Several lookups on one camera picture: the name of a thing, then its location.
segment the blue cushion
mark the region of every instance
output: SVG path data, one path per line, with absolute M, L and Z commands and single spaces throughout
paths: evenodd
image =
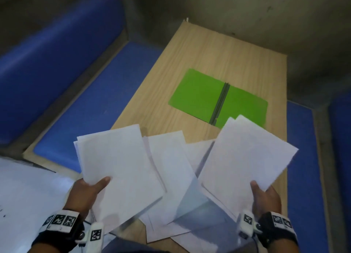
M 161 53 L 129 42 L 50 128 L 34 153 L 80 173 L 73 141 L 111 129 Z
M 310 109 L 288 102 L 287 141 L 299 149 L 287 170 L 287 204 L 301 252 L 328 253 L 317 142 Z
M 351 92 L 333 100 L 329 106 L 329 119 L 351 251 Z
M 120 0 L 82 0 L 72 11 L 0 58 L 0 144 L 36 120 L 114 41 Z

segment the hand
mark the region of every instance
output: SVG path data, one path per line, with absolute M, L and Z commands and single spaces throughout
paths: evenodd
M 270 186 L 266 192 L 260 189 L 256 181 L 251 181 L 250 186 L 253 194 L 252 213 L 257 219 L 269 211 L 282 213 L 282 202 L 273 186 Z
M 94 185 L 89 185 L 83 179 L 77 180 L 68 195 L 67 202 L 63 209 L 79 212 L 85 219 L 92 208 L 99 192 L 110 182 L 111 177 L 102 178 Z

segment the black wristband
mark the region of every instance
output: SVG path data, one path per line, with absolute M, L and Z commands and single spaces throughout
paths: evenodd
M 278 213 L 267 212 L 261 216 L 258 223 L 262 234 L 258 234 L 257 237 L 265 248 L 279 239 L 288 239 L 298 245 L 296 234 L 288 218 Z
M 65 219 L 68 217 L 65 215 L 65 217 L 62 218 L 60 221 L 60 224 L 55 224 L 59 226 L 64 226 L 71 228 L 71 230 L 68 232 L 62 232 L 58 230 L 50 230 L 49 226 L 50 224 L 54 224 L 54 220 L 56 219 L 57 216 L 63 216 L 60 214 L 56 214 L 53 216 L 50 216 L 48 220 L 50 219 L 50 223 L 48 223 L 48 220 L 45 221 L 43 224 L 44 231 L 40 232 L 37 238 L 33 241 L 32 246 L 37 243 L 43 243 L 43 244 L 48 244 L 51 245 L 55 248 L 57 248 L 61 253 L 67 253 L 73 248 L 77 246 L 77 243 L 75 240 L 78 240 L 81 232 L 84 231 L 84 225 L 83 225 L 83 218 L 81 215 L 78 215 L 77 218 L 74 220 L 74 224 L 71 226 L 68 225 L 68 222 L 65 221 Z

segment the light wood tabletop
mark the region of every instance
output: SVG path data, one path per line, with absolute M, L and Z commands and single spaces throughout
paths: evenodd
M 168 105 L 189 68 L 267 100 L 265 128 L 286 141 L 286 55 L 188 22 L 182 23 L 112 129 L 139 124 L 143 136 L 182 130 L 187 143 L 216 138 L 220 129 Z M 287 215 L 286 170 L 274 187 Z M 139 220 L 119 235 L 146 243 L 145 227 Z M 186 252 L 171 239 L 149 245 Z

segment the green folder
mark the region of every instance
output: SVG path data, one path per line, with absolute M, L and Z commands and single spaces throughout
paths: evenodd
M 239 115 L 263 127 L 268 107 L 264 99 L 194 69 L 186 72 L 168 104 L 219 128 Z

